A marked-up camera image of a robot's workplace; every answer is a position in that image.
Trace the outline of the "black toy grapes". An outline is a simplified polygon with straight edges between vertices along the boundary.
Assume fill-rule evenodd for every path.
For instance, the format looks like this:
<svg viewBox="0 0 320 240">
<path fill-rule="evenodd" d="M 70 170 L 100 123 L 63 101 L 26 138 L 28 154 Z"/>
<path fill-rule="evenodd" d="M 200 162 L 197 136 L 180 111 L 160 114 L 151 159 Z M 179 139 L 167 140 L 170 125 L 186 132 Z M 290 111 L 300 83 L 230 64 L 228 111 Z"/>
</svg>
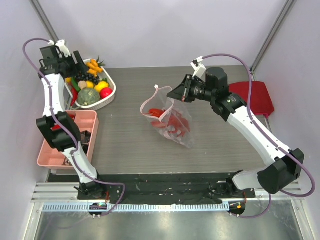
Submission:
<svg viewBox="0 0 320 240">
<path fill-rule="evenodd" d="M 80 81 L 90 81 L 92 82 L 94 85 L 97 85 L 100 82 L 100 78 L 99 76 L 95 76 L 91 73 L 79 73 L 78 75 L 75 76 L 75 80 L 77 82 Z"/>
</svg>

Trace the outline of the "beige toy garlic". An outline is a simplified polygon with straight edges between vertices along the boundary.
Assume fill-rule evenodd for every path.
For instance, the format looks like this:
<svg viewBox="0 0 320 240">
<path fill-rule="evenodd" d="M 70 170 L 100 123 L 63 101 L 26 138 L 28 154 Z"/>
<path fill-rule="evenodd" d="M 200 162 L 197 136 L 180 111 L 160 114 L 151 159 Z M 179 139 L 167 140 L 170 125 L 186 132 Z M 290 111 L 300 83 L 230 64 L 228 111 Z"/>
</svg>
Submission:
<svg viewBox="0 0 320 240">
<path fill-rule="evenodd" d="M 85 88 L 87 88 L 88 87 L 88 84 L 87 84 L 87 82 L 86 81 L 79 81 L 78 82 L 78 87 L 80 88 L 80 90 L 83 90 L 83 89 L 85 89 Z"/>
</svg>

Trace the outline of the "clear zip top bag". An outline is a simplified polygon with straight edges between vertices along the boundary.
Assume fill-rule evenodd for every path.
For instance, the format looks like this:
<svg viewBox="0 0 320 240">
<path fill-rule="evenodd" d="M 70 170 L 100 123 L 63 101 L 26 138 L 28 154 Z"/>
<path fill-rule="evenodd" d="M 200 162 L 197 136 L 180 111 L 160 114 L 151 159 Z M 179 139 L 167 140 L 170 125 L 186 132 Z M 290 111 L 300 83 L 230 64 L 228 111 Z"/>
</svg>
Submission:
<svg viewBox="0 0 320 240">
<path fill-rule="evenodd" d="M 161 136 L 191 149 L 195 140 L 189 111 L 182 102 L 167 97 L 172 90 L 170 86 L 154 88 L 154 94 L 141 105 L 140 113 Z"/>
</svg>

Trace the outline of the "red plastic lobster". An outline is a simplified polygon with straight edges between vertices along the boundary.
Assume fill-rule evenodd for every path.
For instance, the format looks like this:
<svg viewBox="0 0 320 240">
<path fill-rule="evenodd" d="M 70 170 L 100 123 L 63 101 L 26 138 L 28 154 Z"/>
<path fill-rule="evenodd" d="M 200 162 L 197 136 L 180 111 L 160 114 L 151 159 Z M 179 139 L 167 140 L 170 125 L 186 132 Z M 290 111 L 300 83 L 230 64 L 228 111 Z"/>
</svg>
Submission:
<svg viewBox="0 0 320 240">
<path fill-rule="evenodd" d="M 163 120 L 160 117 L 165 113 L 164 109 L 151 108 L 147 113 L 142 113 L 146 117 L 156 117 L 151 121 L 151 125 L 157 129 L 167 129 L 169 134 L 177 134 L 177 137 L 184 137 L 190 132 L 189 121 L 183 117 L 178 111 L 173 110 L 169 116 L 165 116 Z"/>
</svg>

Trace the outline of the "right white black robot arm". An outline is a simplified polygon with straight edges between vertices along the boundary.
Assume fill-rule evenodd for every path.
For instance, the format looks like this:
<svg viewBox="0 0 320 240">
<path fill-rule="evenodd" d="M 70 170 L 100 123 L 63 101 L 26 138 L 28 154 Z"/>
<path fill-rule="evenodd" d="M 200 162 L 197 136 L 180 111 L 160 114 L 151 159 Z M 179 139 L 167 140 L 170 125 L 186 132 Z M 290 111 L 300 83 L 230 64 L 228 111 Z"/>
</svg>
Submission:
<svg viewBox="0 0 320 240">
<path fill-rule="evenodd" d="M 167 97 L 185 103 L 195 100 L 206 101 L 214 113 L 238 130 L 254 147 L 265 167 L 252 171 L 241 170 L 226 184 L 226 193 L 238 197 L 245 189 L 263 188 L 269 194 L 276 194 L 295 181 L 301 167 L 291 158 L 303 163 L 300 149 L 291 150 L 248 113 L 247 103 L 236 93 L 229 91 L 228 75 L 221 67 L 210 67 L 205 80 L 187 74 L 182 83 L 167 94 Z"/>
</svg>

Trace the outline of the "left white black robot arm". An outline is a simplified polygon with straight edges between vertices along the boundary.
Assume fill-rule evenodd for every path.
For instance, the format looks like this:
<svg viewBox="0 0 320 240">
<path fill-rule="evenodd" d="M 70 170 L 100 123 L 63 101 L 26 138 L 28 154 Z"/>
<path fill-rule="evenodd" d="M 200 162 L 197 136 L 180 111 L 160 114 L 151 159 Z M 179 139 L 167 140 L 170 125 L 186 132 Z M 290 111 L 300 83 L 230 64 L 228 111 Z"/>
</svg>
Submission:
<svg viewBox="0 0 320 240">
<path fill-rule="evenodd" d="M 42 59 L 38 74 L 44 87 L 45 107 L 36 125 L 49 146 L 62 153 L 74 167 L 79 177 L 76 190 L 100 200 L 106 195 L 107 188 L 99 182 L 99 173 L 81 146 L 80 129 L 66 112 L 64 104 L 65 79 L 86 73 L 88 67 L 78 51 L 70 54 L 50 45 L 42 47 L 40 52 Z"/>
</svg>

